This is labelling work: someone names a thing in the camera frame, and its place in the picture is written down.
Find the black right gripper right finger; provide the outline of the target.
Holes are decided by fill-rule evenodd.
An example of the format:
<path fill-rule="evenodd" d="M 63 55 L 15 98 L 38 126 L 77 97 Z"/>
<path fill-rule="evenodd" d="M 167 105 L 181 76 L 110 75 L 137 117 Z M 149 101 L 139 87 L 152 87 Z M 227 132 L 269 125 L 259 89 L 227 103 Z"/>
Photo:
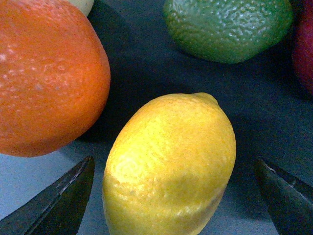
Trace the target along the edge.
<path fill-rule="evenodd" d="M 263 158 L 254 163 L 262 199 L 280 235 L 313 233 L 313 187 Z"/>

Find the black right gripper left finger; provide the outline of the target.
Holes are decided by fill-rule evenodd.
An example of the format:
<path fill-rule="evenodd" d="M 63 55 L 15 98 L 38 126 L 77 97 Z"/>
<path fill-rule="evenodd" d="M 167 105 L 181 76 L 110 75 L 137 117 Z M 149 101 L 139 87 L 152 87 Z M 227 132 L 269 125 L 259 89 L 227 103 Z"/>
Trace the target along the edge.
<path fill-rule="evenodd" d="M 0 221 L 2 235 L 75 235 L 89 201 L 95 162 L 88 156 Z"/>

